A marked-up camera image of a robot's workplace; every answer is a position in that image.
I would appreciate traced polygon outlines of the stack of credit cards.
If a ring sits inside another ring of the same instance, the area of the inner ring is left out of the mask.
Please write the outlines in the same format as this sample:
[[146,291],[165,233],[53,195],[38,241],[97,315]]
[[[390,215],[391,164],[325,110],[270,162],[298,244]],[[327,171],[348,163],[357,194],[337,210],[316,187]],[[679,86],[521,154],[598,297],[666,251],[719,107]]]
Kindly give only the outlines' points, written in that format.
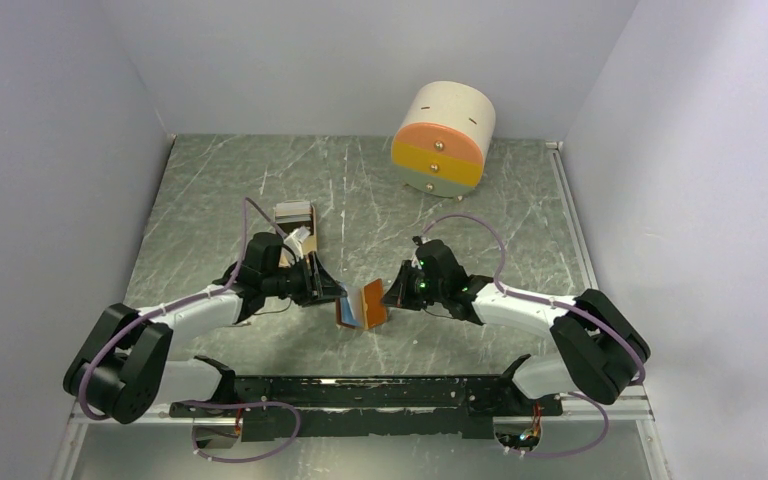
[[292,231],[300,225],[312,227],[314,217],[313,205],[307,200],[280,202],[274,207],[274,220],[285,231]]

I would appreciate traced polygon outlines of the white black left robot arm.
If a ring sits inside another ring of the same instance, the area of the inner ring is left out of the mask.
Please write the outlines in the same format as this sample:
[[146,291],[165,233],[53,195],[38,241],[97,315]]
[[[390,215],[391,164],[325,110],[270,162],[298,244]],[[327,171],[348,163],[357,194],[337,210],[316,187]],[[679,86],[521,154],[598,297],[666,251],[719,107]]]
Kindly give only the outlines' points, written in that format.
[[277,233],[259,232],[223,276],[170,304],[134,309],[123,303],[100,315],[63,378],[63,389],[94,420],[129,424],[155,405],[181,403],[221,416],[238,399],[236,374],[204,356],[172,361],[170,351],[202,334],[238,325],[267,299],[300,307],[346,297],[314,252],[288,265]]

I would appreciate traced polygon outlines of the beige oval card tray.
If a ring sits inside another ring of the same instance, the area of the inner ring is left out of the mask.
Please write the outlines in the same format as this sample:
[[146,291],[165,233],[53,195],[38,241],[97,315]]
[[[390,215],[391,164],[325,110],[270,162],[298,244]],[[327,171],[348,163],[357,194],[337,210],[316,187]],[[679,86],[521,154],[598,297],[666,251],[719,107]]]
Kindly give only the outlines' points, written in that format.
[[292,253],[289,253],[286,250],[282,252],[279,262],[281,267],[288,267],[297,259],[303,259],[309,253],[316,252],[318,250],[317,222],[314,205],[313,208],[315,217],[312,227],[300,225],[298,228],[292,231],[285,231],[275,222],[287,234],[287,237],[284,240],[284,244],[292,250]]

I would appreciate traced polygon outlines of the aluminium frame rail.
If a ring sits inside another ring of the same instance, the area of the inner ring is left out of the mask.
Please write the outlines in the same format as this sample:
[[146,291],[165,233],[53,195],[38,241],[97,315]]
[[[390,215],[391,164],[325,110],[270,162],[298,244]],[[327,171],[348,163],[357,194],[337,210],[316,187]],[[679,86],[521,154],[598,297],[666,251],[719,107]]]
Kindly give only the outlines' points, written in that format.
[[[589,287],[604,287],[602,275],[594,256],[595,249],[591,237],[586,231],[584,197],[573,185],[571,173],[565,160],[565,144],[560,140],[545,140],[543,144],[547,149],[553,172],[562,192],[566,219],[574,239],[574,247],[583,280]],[[637,420],[637,432],[650,478],[672,479],[673,475],[663,449],[651,399],[646,388],[643,385],[627,387],[612,408],[618,410],[622,401],[632,400],[643,403],[643,406],[637,407],[635,412],[642,415],[642,418]]]

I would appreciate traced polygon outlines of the round mini drawer cabinet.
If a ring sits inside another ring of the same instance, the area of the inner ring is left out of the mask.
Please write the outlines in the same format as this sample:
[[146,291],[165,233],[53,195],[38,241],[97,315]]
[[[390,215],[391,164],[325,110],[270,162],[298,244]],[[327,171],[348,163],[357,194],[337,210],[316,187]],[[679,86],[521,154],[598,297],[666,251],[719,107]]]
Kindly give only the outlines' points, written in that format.
[[392,164],[410,187],[461,198],[483,176],[495,124],[495,108],[479,90],[431,82],[420,88],[393,137]]

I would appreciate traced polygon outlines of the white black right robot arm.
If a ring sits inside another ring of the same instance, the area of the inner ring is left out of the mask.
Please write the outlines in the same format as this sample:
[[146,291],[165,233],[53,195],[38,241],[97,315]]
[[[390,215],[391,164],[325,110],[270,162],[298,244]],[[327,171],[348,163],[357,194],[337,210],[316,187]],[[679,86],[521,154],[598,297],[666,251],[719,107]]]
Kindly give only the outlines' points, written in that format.
[[457,320],[519,329],[554,345],[552,354],[511,365],[499,398],[513,414],[567,392],[611,405],[651,356],[648,343],[603,292],[551,297],[499,285],[490,276],[467,273],[440,240],[418,243],[381,302],[413,311],[440,304]]

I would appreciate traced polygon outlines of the brown leather card holder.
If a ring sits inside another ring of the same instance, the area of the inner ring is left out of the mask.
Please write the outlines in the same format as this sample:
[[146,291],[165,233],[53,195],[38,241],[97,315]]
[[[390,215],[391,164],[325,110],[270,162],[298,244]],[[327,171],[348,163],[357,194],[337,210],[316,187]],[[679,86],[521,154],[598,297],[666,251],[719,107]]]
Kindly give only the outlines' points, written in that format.
[[346,295],[335,301],[336,324],[340,327],[370,330],[388,321],[383,305],[384,282],[378,278],[362,286],[342,284]]

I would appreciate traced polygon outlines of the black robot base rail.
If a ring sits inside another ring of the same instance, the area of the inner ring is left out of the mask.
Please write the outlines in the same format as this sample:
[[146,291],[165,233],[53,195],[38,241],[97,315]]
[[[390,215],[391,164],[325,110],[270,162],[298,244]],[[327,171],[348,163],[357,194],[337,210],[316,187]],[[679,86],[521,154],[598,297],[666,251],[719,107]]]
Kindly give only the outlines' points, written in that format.
[[238,420],[245,441],[458,434],[492,439],[494,422],[559,416],[559,398],[531,400],[502,375],[310,377],[240,375],[216,407],[174,403],[173,418]]

